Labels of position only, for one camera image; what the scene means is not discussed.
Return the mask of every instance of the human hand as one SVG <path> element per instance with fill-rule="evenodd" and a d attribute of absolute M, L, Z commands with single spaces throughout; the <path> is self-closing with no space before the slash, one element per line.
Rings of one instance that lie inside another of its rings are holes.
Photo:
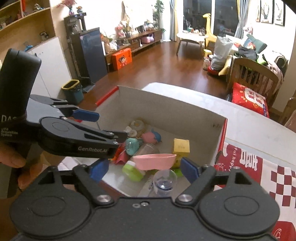
<path fill-rule="evenodd" d="M 4 165 L 21 168 L 26 164 L 26 160 L 11 146 L 0 142 L 0 163 Z M 25 170 L 18 177 L 17 182 L 20 189 L 25 189 L 29 184 L 47 167 L 40 157 L 36 164 L 32 165 L 29 170 Z"/>

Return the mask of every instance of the white cabinet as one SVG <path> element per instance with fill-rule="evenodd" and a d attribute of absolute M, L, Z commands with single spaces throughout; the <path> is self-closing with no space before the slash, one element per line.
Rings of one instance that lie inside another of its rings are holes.
<path fill-rule="evenodd" d="M 31 95 L 43 95 L 43 96 L 50 97 L 39 72 L 36 76 L 36 79 L 31 91 Z"/>
<path fill-rule="evenodd" d="M 59 38 L 51 38 L 32 48 L 31 52 L 42 60 L 38 76 L 33 86 L 34 92 L 40 92 L 38 93 L 39 95 L 44 95 L 42 93 L 45 93 L 42 87 L 40 87 L 40 91 L 38 90 L 38 86 L 42 86 L 39 79 L 41 77 L 50 97 L 64 99 L 61 87 L 71 80 L 71 75 Z"/>

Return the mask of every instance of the cardboard box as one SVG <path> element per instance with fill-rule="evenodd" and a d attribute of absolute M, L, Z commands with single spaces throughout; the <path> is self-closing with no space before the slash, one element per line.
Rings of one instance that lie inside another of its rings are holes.
<path fill-rule="evenodd" d="M 179 168 L 182 157 L 188 157 L 190 154 L 190 142 L 189 140 L 174 139 L 173 154 L 176 154 L 175 164 L 173 168 Z"/>
<path fill-rule="evenodd" d="M 119 87 L 105 101 L 99 101 L 96 112 L 102 130 L 124 130 L 136 118 L 143 118 L 160 133 L 162 142 L 156 144 L 161 153 L 172 153 L 174 139 L 189 140 L 188 158 L 199 165 L 214 165 L 217 153 L 223 149 L 227 119 L 198 106 L 143 90 Z M 82 122 L 97 129 L 97 124 Z M 149 178 L 133 182 L 122 172 L 122 165 L 110 165 L 103 181 L 127 196 L 138 196 Z M 190 183 L 178 178 L 173 198 L 183 192 Z"/>
<path fill-rule="evenodd" d="M 121 69 L 132 61 L 130 48 L 120 50 L 112 55 L 112 64 L 115 70 Z"/>

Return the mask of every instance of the black refrigerator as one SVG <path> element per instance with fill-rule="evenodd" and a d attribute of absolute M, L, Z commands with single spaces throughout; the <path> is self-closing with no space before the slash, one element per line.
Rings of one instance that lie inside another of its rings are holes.
<path fill-rule="evenodd" d="M 89 77 L 96 83 L 107 75 L 100 28 L 73 34 L 70 38 L 80 76 Z"/>

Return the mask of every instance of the white table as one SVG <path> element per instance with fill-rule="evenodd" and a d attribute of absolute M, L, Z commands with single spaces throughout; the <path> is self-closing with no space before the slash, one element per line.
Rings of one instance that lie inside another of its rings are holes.
<path fill-rule="evenodd" d="M 194 34 L 194 33 L 177 33 L 177 37 L 180 39 L 179 44 L 178 44 L 178 48 L 177 48 L 177 55 L 180 49 L 180 45 L 181 42 L 186 42 L 186 46 L 189 43 L 194 43 L 194 44 L 199 44 L 200 45 L 200 49 L 201 49 L 201 53 L 202 53 L 202 43 L 205 42 L 205 39 L 208 36 L 200 36 L 199 34 Z"/>
<path fill-rule="evenodd" d="M 228 119 L 225 141 L 283 167 L 296 166 L 296 133 L 254 111 L 226 100 L 162 83 L 143 90 L 178 99 Z"/>

